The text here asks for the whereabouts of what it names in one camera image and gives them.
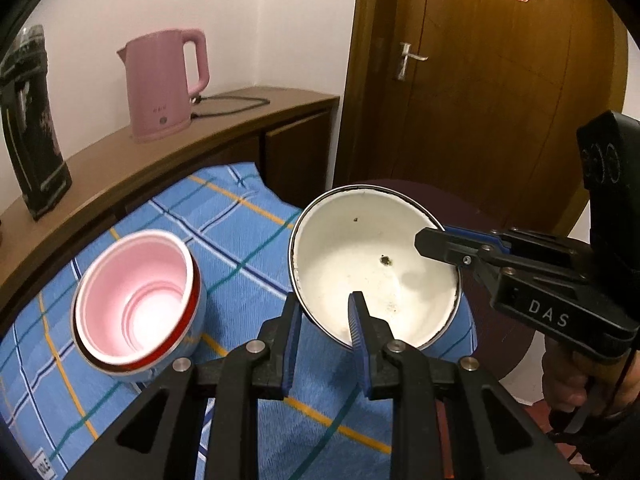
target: bowl rim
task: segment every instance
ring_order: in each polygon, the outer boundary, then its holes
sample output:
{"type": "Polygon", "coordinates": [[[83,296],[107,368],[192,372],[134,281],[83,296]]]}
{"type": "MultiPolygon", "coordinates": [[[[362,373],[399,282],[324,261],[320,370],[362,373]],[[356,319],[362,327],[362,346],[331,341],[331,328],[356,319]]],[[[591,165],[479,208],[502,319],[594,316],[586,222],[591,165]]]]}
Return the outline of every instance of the bowl rim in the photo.
{"type": "MultiPolygon", "coordinates": [[[[193,256],[192,256],[192,259],[194,261],[194,266],[196,266],[197,263],[195,262],[195,258],[193,258],[193,256]]],[[[126,379],[129,376],[137,375],[142,372],[146,372],[151,368],[158,366],[168,355],[171,355],[171,353],[174,352],[176,348],[178,348],[180,343],[183,341],[184,337],[189,333],[189,330],[191,329],[191,326],[193,325],[193,322],[196,319],[198,310],[201,308],[206,308],[206,304],[202,305],[200,304],[200,301],[199,301],[202,291],[204,291],[205,293],[204,300],[206,301],[207,289],[205,287],[204,281],[202,280],[202,276],[200,275],[200,272],[198,269],[196,269],[196,276],[200,283],[200,290],[198,292],[198,300],[196,301],[196,306],[193,310],[193,313],[191,314],[191,318],[187,323],[186,327],[184,328],[182,333],[173,341],[171,347],[167,351],[157,356],[153,361],[149,363],[145,363],[140,368],[126,368],[126,365],[125,366],[111,365],[108,363],[104,363],[100,361],[98,358],[96,358],[94,355],[92,355],[91,352],[88,351],[88,349],[86,348],[82,340],[79,338],[78,329],[76,327],[75,310],[76,310],[76,301],[78,299],[78,291],[80,289],[80,285],[82,280],[84,279],[84,276],[80,278],[80,282],[78,283],[78,286],[76,286],[76,290],[74,291],[73,297],[71,298],[71,315],[69,316],[69,321],[71,323],[71,338],[73,339],[74,344],[76,345],[76,349],[78,350],[78,353],[80,354],[82,359],[84,359],[89,366],[91,366],[95,370],[98,370],[99,372],[102,372],[103,374],[107,374],[113,377],[119,377],[123,379],[126,379]]]]}
{"type": "Polygon", "coordinates": [[[110,356],[108,354],[104,354],[99,351],[91,342],[91,339],[85,330],[82,327],[82,314],[84,314],[83,300],[86,295],[86,288],[88,286],[88,282],[95,276],[97,272],[99,272],[100,267],[104,264],[105,260],[107,260],[115,251],[121,250],[121,248],[127,244],[135,242],[140,238],[162,238],[165,241],[168,241],[171,245],[177,248],[181,253],[184,259],[184,263],[186,265],[187,275],[186,275],[186,285],[184,292],[182,294],[182,299],[180,300],[180,316],[176,324],[172,327],[171,332],[175,329],[175,327],[180,323],[182,317],[184,316],[184,311],[188,306],[189,299],[191,297],[191,292],[193,290],[193,277],[194,277],[194,260],[191,256],[191,252],[185,243],[177,237],[177,235],[173,234],[169,231],[164,231],[161,229],[144,229],[142,231],[136,231],[129,235],[123,236],[119,240],[116,240],[113,244],[111,244],[107,249],[105,249],[92,263],[89,265],[88,269],[84,273],[80,283],[78,284],[78,298],[76,301],[76,305],[74,306],[74,315],[76,318],[76,329],[78,330],[78,336],[82,340],[82,344],[86,348],[86,350],[94,356],[98,361],[103,362],[108,365],[113,366],[127,366],[133,365],[138,361],[141,361],[152,355],[155,351],[158,350],[160,346],[166,341],[163,339],[157,345],[153,347],[149,347],[138,352],[133,352],[127,356],[110,356]]]}
{"type": "MultiPolygon", "coordinates": [[[[369,191],[373,191],[373,192],[377,192],[380,194],[390,194],[393,195],[397,198],[402,199],[404,202],[407,203],[407,205],[412,206],[414,209],[417,209],[420,213],[422,213],[423,215],[425,215],[431,222],[433,222],[433,224],[436,226],[436,229],[439,229],[440,231],[444,231],[444,227],[442,226],[442,224],[438,221],[438,219],[432,215],[424,206],[422,206],[420,203],[416,202],[413,198],[408,197],[407,195],[400,193],[394,189],[389,189],[388,187],[383,187],[383,186],[376,186],[373,184],[349,184],[347,186],[340,186],[340,187],[335,187],[334,189],[330,189],[329,191],[326,191],[324,193],[322,193],[322,195],[320,195],[318,198],[316,198],[315,200],[313,200],[313,202],[311,204],[309,204],[308,206],[306,206],[304,208],[304,210],[302,211],[302,213],[300,213],[300,216],[298,216],[298,219],[296,220],[296,223],[293,226],[293,229],[291,231],[291,236],[289,237],[289,254],[288,254],[288,264],[289,264],[289,279],[291,281],[291,287],[293,289],[293,291],[296,293],[296,297],[298,298],[298,301],[300,302],[300,305],[302,306],[302,310],[304,311],[305,315],[309,318],[309,321],[311,321],[315,326],[317,326],[320,330],[322,330],[322,332],[324,332],[327,336],[329,336],[331,339],[333,339],[335,342],[337,342],[340,346],[342,346],[343,348],[347,348],[348,350],[351,350],[353,347],[347,343],[345,343],[344,341],[341,341],[340,339],[338,339],[337,337],[335,337],[333,334],[329,333],[328,330],[326,330],[324,328],[324,326],[322,326],[322,324],[320,324],[318,322],[318,320],[316,320],[316,318],[313,316],[313,314],[309,311],[308,307],[306,306],[305,302],[302,299],[302,295],[300,294],[300,290],[298,287],[298,282],[296,281],[296,277],[294,274],[294,270],[296,269],[296,265],[294,262],[294,248],[296,245],[296,235],[298,233],[298,230],[300,228],[300,224],[302,224],[303,219],[317,206],[319,205],[319,203],[323,202],[325,199],[329,198],[330,196],[333,196],[335,194],[340,194],[343,193],[345,191],[352,191],[352,190],[369,190],[369,191]]],[[[425,348],[429,347],[430,345],[432,345],[433,343],[435,343],[446,331],[447,329],[449,329],[449,327],[451,326],[451,323],[453,322],[453,319],[456,317],[456,314],[458,313],[458,307],[460,306],[460,300],[462,298],[462,273],[460,272],[460,268],[456,267],[456,266],[452,266],[456,269],[456,297],[454,300],[454,305],[453,308],[451,309],[451,312],[449,313],[449,317],[447,318],[447,322],[443,325],[443,327],[438,331],[438,333],[436,335],[434,335],[431,339],[429,339],[427,342],[423,343],[422,345],[420,345],[418,348],[418,350],[424,350],[425,348]]]]}

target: blue plaid tablecloth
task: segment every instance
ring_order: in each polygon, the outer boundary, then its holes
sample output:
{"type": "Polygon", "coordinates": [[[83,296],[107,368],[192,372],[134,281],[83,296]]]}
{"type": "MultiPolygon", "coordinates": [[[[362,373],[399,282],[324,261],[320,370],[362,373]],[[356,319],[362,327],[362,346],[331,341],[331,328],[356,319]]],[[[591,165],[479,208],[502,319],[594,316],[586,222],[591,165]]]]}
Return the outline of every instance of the blue plaid tablecloth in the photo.
{"type": "MultiPolygon", "coordinates": [[[[263,184],[253,164],[206,168],[103,233],[42,289],[0,343],[0,413],[43,478],[63,478],[145,387],[101,374],[74,347],[70,302],[89,264],[140,229],[178,235],[207,286],[205,333],[194,354],[204,362],[254,338],[265,319],[281,313],[290,291],[287,244],[299,214],[263,184]]],[[[426,352],[456,360],[475,346],[463,300],[449,330],[426,352]]],[[[196,478],[204,474],[213,402],[196,478]]],[[[365,399],[351,354],[306,318],[290,397],[261,401],[258,409],[260,478],[388,478],[391,402],[365,399]]]]}

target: metal screw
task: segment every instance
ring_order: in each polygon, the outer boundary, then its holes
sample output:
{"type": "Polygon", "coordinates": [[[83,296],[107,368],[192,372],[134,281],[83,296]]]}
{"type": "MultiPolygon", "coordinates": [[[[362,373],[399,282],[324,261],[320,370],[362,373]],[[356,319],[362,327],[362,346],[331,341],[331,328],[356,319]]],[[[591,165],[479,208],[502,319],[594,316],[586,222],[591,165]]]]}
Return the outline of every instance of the metal screw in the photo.
{"type": "Polygon", "coordinates": [[[186,372],[189,368],[191,368],[191,361],[187,357],[178,357],[174,361],[174,370],[176,372],[186,372]]]}
{"type": "Polygon", "coordinates": [[[404,352],[406,344],[404,341],[400,341],[399,339],[393,339],[393,341],[389,341],[386,344],[386,347],[394,354],[399,354],[400,352],[404,352]]]}
{"type": "Polygon", "coordinates": [[[460,359],[460,366],[462,366],[467,372],[474,372],[478,370],[480,363],[475,357],[463,357],[460,359]]]}
{"type": "Polygon", "coordinates": [[[246,350],[252,354],[259,354],[265,349],[266,345],[259,339],[253,339],[246,344],[246,350]]]}

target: wooden countertop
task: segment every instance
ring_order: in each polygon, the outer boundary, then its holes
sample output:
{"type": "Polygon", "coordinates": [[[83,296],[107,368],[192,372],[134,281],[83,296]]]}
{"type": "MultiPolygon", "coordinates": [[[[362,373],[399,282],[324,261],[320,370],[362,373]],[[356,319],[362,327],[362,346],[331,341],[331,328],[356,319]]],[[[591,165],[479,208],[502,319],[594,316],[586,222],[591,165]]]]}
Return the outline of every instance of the wooden countertop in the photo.
{"type": "MultiPolygon", "coordinates": [[[[257,130],[330,108],[338,101],[317,92],[264,87],[228,95],[264,97],[271,103],[234,115],[197,119],[177,134],[143,144],[133,142],[127,126],[69,158],[73,184],[58,206],[38,222],[31,219],[22,198],[9,206],[0,216],[0,337],[24,306],[24,292],[20,293],[24,283],[46,266],[56,251],[63,250],[68,240],[92,224],[97,226],[100,219],[107,221],[105,212],[127,196],[203,153],[257,130]]],[[[196,111],[225,111],[246,104],[208,101],[199,104],[196,111]]]]}

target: bowl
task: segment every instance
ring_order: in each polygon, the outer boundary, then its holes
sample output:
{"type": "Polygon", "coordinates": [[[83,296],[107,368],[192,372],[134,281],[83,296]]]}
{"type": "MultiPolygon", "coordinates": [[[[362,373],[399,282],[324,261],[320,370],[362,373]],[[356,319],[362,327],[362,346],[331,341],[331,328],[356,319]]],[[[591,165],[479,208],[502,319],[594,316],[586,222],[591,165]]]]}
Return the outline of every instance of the bowl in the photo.
{"type": "Polygon", "coordinates": [[[457,267],[424,258],[414,247],[424,228],[444,230],[420,204],[379,186],[344,186],[314,200],[289,241],[289,277],[306,316],[351,348],[348,297],[364,294],[369,312],[394,334],[424,349],[456,315],[457,267]]]}
{"type": "Polygon", "coordinates": [[[78,338],[98,362],[145,367],[171,348],[197,310],[193,257],[174,234],[125,236],[89,266],[74,309],[78,338]]]}
{"type": "Polygon", "coordinates": [[[71,334],[82,358],[96,370],[111,376],[119,381],[128,382],[146,382],[151,381],[158,374],[164,370],[169,364],[180,357],[189,357],[196,348],[196,345],[200,341],[202,336],[202,329],[204,326],[204,318],[206,312],[206,300],[207,291],[204,286],[204,282],[200,279],[200,271],[197,263],[193,260],[194,265],[194,284],[193,291],[197,291],[198,301],[195,303],[195,309],[191,312],[190,318],[187,320],[184,326],[183,332],[179,334],[175,340],[167,338],[165,342],[159,347],[161,351],[158,354],[154,354],[153,360],[141,364],[138,367],[131,365],[112,365],[102,362],[94,357],[91,352],[88,351],[82,339],[79,336],[78,329],[76,327],[76,304],[78,300],[78,293],[80,291],[81,283],[76,287],[76,291],[71,301],[71,334]]]}

